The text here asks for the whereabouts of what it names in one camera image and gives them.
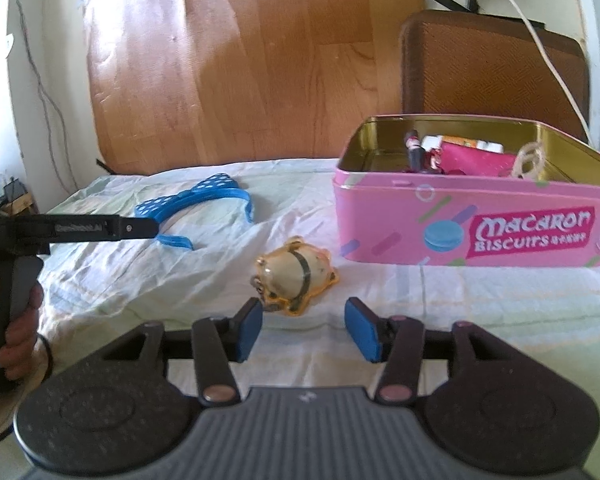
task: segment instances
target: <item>pink tin box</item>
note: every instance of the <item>pink tin box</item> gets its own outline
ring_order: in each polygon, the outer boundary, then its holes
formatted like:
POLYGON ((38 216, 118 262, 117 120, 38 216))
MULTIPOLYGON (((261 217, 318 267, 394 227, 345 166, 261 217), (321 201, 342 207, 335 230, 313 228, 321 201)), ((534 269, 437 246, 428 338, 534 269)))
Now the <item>pink tin box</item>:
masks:
POLYGON ((600 266, 600 154, 533 121, 480 116, 370 118, 333 179, 341 254, 433 266, 600 266), (542 142, 539 182, 404 173, 404 134, 498 142, 517 153, 542 142))

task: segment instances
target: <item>white cable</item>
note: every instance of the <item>white cable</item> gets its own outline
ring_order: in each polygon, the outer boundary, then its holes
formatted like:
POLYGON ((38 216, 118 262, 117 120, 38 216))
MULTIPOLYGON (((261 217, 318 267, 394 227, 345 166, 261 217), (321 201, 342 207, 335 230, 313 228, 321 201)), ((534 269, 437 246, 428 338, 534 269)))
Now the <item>white cable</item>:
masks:
POLYGON ((593 144, 593 139, 591 138, 591 133, 589 131, 589 125, 587 124, 586 119, 582 115, 582 112, 580 111, 580 108, 578 107, 576 99, 573 98, 573 95, 571 94, 571 91, 569 90, 568 86, 563 81, 563 79, 560 77, 560 74, 558 74, 558 71, 555 69, 554 64, 549 59, 549 56, 547 55, 546 50, 544 49, 544 46, 542 45, 542 41, 540 41, 540 38, 538 37, 538 34, 536 33, 536 30, 533 28, 531 23, 529 23, 529 20, 526 18, 526 16, 522 12, 522 9, 520 9, 520 7, 516 3, 516 1, 515 0, 509 0, 509 1, 511 2, 511 5, 513 5, 515 7, 516 11, 520 15, 520 18, 522 18, 522 21, 525 23, 526 28, 528 28, 529 33, 531 33, 531 37, 536 42, 536 46, 538 47, 538 50, 540 51, 540 55, 542 56, 542 59, 544 60, 546 65, 549 67, 549 70, 551 70, 551 73, 554 75, 556 81, 558 83, 560 83, 562 91, 567 96, 567 99, 569 100, 569 104, 573 108, 573 111, 576 112, 576 115, 578 116, 580 123, 582 124, 582 129, 584 130, 584 133, 586 134, 587 139, 589 140, 589 145, 592 148, 595 148, 595 146, 593 144))

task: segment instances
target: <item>pink label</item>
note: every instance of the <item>pink label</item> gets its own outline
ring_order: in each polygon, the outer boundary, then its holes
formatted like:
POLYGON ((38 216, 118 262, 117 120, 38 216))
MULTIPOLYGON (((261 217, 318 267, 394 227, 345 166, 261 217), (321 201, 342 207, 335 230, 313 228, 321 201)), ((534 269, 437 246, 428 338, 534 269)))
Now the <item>pink label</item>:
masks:
POLYGON ((595 221, 593 207, 477 215, 466 257, 582 248, 595 221))

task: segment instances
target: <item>device handle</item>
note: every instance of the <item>device handle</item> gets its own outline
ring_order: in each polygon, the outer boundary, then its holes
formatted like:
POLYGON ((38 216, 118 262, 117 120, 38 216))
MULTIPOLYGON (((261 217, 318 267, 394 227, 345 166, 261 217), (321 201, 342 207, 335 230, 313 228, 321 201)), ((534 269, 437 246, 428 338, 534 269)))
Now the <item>device handle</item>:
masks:
MULTIPOLYGON (((29 304, 31 288, 35 285, 42 260, 36 256, 0 256, 0 348, 5 343, 9 323, 18 317, 29 304)), ((0 368, 0 394, 13 390, 17 382, 8 380, 0 368)))

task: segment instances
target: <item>blue macaron illustration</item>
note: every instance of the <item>blue macaron illustration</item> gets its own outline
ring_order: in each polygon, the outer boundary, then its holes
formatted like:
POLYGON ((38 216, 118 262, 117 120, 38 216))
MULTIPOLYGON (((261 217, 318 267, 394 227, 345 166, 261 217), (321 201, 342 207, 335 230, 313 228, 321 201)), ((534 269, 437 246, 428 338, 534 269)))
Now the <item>blue macaron illustration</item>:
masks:
POLYGON ((453 220, 433 222, 424 230, 424 243, 432 251, 448 253, 457 249, 464 240, 464 229, 453 220))

